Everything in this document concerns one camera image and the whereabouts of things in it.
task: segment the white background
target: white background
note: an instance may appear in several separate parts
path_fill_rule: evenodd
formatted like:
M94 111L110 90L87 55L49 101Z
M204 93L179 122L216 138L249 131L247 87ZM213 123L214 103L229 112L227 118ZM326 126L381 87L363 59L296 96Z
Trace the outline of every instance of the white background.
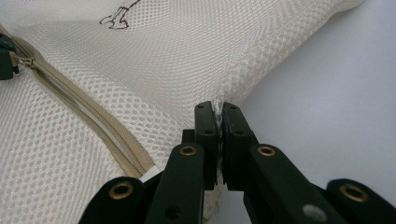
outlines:
M261 143L313 183L350 178L396 205L396 1L336 14L241 106ZM218 223L250 223L242 193L223 193Z

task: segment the white mesh fabric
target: white mesh fabric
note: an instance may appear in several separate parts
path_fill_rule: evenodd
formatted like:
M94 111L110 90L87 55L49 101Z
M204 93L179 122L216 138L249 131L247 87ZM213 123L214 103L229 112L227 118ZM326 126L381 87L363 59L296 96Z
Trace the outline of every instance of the white mesh fabric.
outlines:
M0 223L78 223L124 175L105 144L33 77L0 82Z
M141 0L122 11L134 1L8 1L0 23L119 119L162 169L195 105L240 104L333 13L360 1Z

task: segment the mesh laundry bag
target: mesh laundry bag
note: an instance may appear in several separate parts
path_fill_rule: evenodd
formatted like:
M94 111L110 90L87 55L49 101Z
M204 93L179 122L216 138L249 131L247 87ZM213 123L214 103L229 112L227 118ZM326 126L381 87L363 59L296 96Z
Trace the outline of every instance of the mesh laundry bag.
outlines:
M76 223L108 180L155 175L193 128L195 105L239 105L360 2L0 2L3 32L35 59L35 71L0 83L0 222ZM206 219L218 197L206 195Z

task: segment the black drawing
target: black drawing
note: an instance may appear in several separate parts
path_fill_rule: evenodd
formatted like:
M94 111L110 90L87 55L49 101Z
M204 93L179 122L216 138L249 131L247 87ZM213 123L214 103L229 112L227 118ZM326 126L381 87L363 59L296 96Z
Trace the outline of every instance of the black drawing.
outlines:
M110 26L108 27L109 29L117 29L117 30L127 29L129 27L129 24L128 21L125 20L125 14L140 1L141 0L136 0L128 7L119 7L116 13L104 17L101 21L99 21L99 23L110 24Z

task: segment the beige zipper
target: beige zipper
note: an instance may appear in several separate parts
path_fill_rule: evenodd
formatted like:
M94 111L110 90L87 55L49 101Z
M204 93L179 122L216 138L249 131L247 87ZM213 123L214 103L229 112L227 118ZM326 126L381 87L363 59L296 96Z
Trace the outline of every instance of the beige zipper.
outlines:
M154 166L147 151L116 118L45 62L29 43L17 37L12 40L24 56L20 61L34 69L37 79L92 127L126 175L141 177Z

